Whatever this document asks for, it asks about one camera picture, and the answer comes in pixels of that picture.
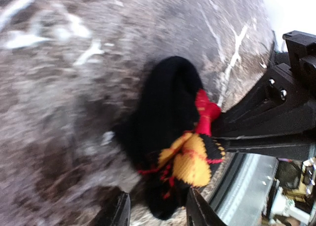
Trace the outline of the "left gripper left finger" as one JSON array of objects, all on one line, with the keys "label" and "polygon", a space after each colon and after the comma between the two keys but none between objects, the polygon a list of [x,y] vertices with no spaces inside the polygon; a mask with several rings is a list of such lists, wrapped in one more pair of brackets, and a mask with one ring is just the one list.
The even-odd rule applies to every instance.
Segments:
[{"label": "left gripper left finger", "polygon": [[96,216],[97,226],[129,226],[131,202],[128,193],[121,191]]}]

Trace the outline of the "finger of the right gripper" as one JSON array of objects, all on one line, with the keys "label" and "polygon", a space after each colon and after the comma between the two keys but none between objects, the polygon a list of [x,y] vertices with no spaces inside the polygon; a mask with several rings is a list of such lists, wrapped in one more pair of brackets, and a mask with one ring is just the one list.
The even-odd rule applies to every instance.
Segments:
[{"label": "finger of the right gripper", "polygon": [[299,161],[316,155],[316,139],[308,136],[222,139],[221,144],[227,152],[261,154]]}]

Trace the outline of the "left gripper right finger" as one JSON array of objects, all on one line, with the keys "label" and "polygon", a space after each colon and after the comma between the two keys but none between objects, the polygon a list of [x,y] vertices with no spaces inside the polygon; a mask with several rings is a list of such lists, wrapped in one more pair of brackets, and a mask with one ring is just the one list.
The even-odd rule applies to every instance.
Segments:
[{"label": "left gripper right finger", "polygon": [[202,195],[192,187],[187,195],[186,215],[188,226],[227,226]]}]

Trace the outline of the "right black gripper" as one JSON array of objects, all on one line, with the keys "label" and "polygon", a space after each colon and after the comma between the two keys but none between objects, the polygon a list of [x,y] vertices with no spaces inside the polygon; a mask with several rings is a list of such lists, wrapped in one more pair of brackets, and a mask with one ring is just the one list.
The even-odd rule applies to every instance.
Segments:
[{"label": "right black gripper", "polygon": [[262,78],[212,124],[216,138],[260,138],[302,133],[316,126],[316,37],[283,34],[287,52],[274,52]]}]

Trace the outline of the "black orange argyle sock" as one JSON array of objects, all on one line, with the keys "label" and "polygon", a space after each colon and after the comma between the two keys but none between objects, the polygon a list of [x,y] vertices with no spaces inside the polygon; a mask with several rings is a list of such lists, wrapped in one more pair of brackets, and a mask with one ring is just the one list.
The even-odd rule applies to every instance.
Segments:
[{"label": "black orange argyle sock", "polygon": [[170,219],[186,205],[189,190],[207,186],[225,160],[211,133],[220,114],[195,66],[171,56],[152,69],[136,110],[115,127],[145,181],[145,201],[155,218]]}]

